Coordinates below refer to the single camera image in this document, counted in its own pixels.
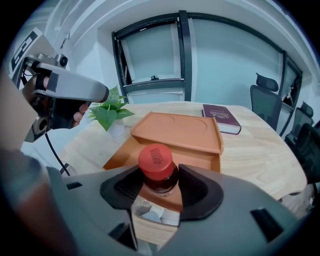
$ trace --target wooden tray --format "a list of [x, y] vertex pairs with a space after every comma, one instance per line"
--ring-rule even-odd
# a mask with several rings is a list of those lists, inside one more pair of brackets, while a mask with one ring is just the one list
[[[162, 143], [171, 149], [173, 162], [221, 171], [224, 142], [215, 118], [179, 114], [148, 113], [131, 129], [131, 136], [103, 166], [110, 170], [137, 165], [140, 151], [152, 143]], [[160, 197], [145, 186], [140, 196], [169, 210], [182, 210], [178, 186], [174, 193]]]

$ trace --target dark red book cover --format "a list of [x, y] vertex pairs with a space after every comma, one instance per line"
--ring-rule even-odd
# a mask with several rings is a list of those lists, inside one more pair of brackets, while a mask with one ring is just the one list
[[215, 118], [222, 133], [239, 134], [241, 131], [241, 125], [225, 106], [203, 104], [203, 116]]

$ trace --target person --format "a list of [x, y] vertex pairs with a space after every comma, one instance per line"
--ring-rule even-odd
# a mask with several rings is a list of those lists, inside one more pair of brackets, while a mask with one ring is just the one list
[[[29, 81], [24, 85], [23, 89], [21, 90], [24, 98], [31, 103], [33, 98], [35, 97], [33, 95], [34, 90], [36, 89], [36, 81], [37, 79], [42, 79], [42, 77], [40, 77], [39, 75], [34, 75], [33, 77], [31, 77], [29, 79]], [[44, 77], [43, 78], [43, 87], [47, 88], [48, 86], [48, 81], [49, 81], [49, 77]], [[82, 104], [79, 107], [79, 111], [74, 113], [73, 115], [73, 127], [76, 127], [80, 124], [80, 121], [82, 120], [84, 114], [86, 113], [86, 111], [88, 110], [88, 105], [87, 104]]]

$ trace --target jar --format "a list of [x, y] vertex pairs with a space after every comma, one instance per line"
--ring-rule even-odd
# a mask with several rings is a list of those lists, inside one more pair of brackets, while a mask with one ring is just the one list
[[178, 182], [178, 168], [170, 149], [163, 144], [150, 144], [138, 156], [138, 164], [144, 174], [144, 184], [159, 196], [173, 193]]

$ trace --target black office chair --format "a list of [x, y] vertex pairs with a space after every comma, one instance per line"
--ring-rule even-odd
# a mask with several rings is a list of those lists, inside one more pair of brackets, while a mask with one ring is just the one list
[[310, 107], [307, 103], [305, 103], [304, 101], [302, 102], [302, 106], [301, 109], [309, 116], [309, 117], [313, 117], [314, 116], [314, 110], [312, 107]]
[[298, 159], [308, 184], [320, 182], [320, 134], [305, 123], [299, 133], [293, 153]]
[[252, 111], [276, 130], [282, 106], [279, 95], [262, 86], [250, 88]]
[[320, 133], [320, 120], [315, 124], [314, 129]]
[[256, 85], [268, 89], [272, 92], [277, 92], [279, 90], [279, 86], [276, 80], [262, 76], [258, 73], [256, 73]]
[[295, 109], [292, 130], [284, 138], [284, 141], [289, 146], [289, 148], [293, 149], [293, 147], [295, 146], [301, 127], [304, 124], [312, 125], [314, 123], [312, 119], [313, 114], [314, 110], [305, 102], [302, 103], [301, 107], [297, 107]]

